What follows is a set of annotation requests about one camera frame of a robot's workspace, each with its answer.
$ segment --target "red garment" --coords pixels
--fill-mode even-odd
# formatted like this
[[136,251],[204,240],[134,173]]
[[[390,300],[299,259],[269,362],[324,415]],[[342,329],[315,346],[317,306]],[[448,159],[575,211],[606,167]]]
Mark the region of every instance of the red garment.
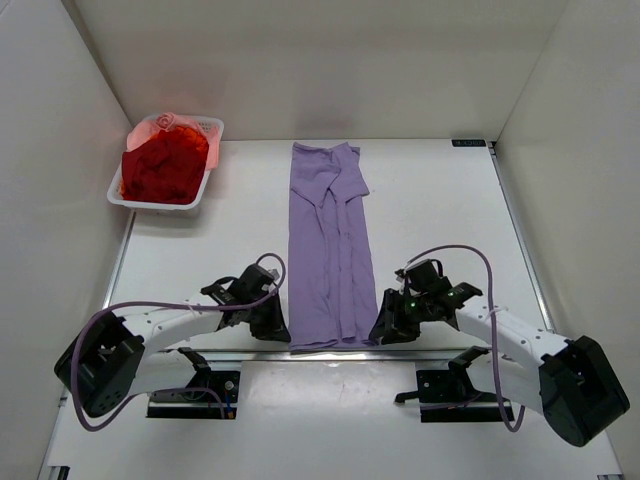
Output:
[[207,139],[191,128],[160,131],[122,154],[122,198],[179,205],[193,202],[208,149]]

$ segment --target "white table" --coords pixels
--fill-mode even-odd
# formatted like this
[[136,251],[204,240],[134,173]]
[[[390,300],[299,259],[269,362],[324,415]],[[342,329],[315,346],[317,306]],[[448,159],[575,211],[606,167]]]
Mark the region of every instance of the white table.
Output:
[[[498,303],[544,327],[488,149],[453,148],[449,140],[351,143],[362,148],[361,169],[371,190],[365,212],[378,302],[384,289],[397,285],[393,272],[414,254],[467,243],[490,258]],[[200,217],[138,215],[113,302],[180,301],[219,277],[240,274],[263,252],[286,259],[291,145],[223,142]],[[442,252],[438,258],[452,283],[486,288],[484,266],[472,253]],[[286,317],[286,288],[281,297]],[[444,358],[439,350],[477,343],[446,325],[423,324],[418,341],[386,348]],[[246,325],[188,345],[228,358],[286,350],[253,339]],[[70,466],[71,480],[582,480],[620,472],[606,435],[576,449],[531,412],[515,435],[497,423],[421,424],[417,408],[392,404],[396,393],[415,389],[412,362],[357,361],[376,358],[382,348],[343,357],[348,362],[291,361],[286,353],[273,357],[286,361],[245,362],[235,421],[146,419],[146,399],[138,398],[105,431],[88,434],[67,404],[47,461]]]

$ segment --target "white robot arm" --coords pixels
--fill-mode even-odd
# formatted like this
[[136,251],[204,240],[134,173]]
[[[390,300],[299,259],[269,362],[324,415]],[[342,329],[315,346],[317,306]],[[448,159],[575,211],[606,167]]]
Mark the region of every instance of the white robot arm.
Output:
[[[449,362],[461,398],[472,399],[479,392],[504,395],[544,415],[562,438],[579,446],[629,409],[595,341],[587,337],[572,341],[537,329],[502,304],[490,311],[479,289],[466,283],[453,287],[437,260],[396,273],[402,288],[385,291],[371,340],[383,344],[412,341],[420,335],[420,323],[445,321],[501,352],[497,357],[489,355],[488,349],[474,347]],[[220,306],[227,311],[211,311]],[[140,393],[206,386],[199,383],[203,371],[209,369],[204,358],[189,348],[170,349],[193,336],[244,322],[256,338],[290,341],[276,275],[257,263],[239,278],[226,277],[203,288],[181,307],[179,312],[158,308],[126,317],[108,312],[85,327],[87,331],[79,336],[77,389],[73,388],[72,364],[78,339],[60,358],[55,372],[75,390],[75,400],[87,415],[105,415]],[[495,358],[502,377],[498,389]]]

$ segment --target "black label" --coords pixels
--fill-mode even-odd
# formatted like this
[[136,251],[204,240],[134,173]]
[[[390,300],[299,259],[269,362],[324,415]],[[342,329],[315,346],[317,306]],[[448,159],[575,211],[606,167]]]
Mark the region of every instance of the black label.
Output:
[[484,140],[451,140],[451,144],[454,147],[486,147],[487,142]]

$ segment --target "white basket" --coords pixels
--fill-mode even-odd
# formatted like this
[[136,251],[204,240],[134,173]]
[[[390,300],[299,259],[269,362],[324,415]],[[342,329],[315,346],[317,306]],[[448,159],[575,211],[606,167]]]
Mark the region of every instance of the white basket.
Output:
[[[149,115],[145,117],[145,120],[155,120],[159,115]],[[224,123],[222,120],[218,120],[217,118],[210,117],[197,117],[194,115],[190,115],[196,122],[200,124],[202,129],[205,132],[209,132],[213,126],[218,127],[218,139],[222,138],[222,131],[224,130]],[[199,204],[200,200],[202,200],[202,194],[204,193],[204,188],[207,185],[207,180],[209,180],[210,170],[204,172],[202,177],[202,181],[200,182],[200,188],[198,189],[198,194],[193,202],[188,205],[176,205],[172,203],[149,203],[149,202],[131,202],[129,200],[125,200],[122,198],[120,194],[120,189],[122,186],[122,162],[118,165],[118,170],[111,180],[111,185],[109,185],[109,190],[107,191],[107,199],[113,203],[114,205],[123,205],[128,208],[132,208],[136,210],[136,212],[140,213],[153,213],[156,215],[176,215],[176,216],[188,216],[192,217],[198,214],[200,211]]]

